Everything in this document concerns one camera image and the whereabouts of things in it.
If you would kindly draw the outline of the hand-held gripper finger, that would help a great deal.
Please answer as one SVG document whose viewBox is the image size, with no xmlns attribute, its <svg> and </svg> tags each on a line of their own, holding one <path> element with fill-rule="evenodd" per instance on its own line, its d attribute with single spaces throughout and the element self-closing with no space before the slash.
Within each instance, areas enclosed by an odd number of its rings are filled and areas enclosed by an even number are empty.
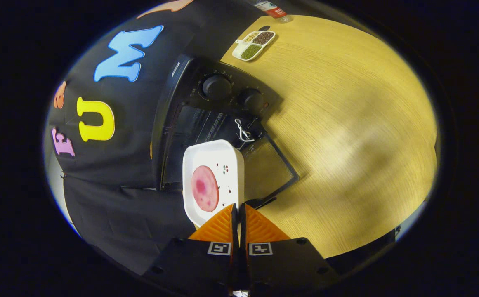
<svg viewBox="0 0 479 297">
<path fill-rule="evenodd" d="M 318 295 L 340 275 L 305 237 L 292 238 L 260 211 L 243 204 L 241 257 L 250 295 Z"/>
<path fill-rule="evenodd" d="M 172 238 L 143 278 L 168 295 L 230 295 L 237 207 L 224 207 L 188 238 Z"/>
</svg>

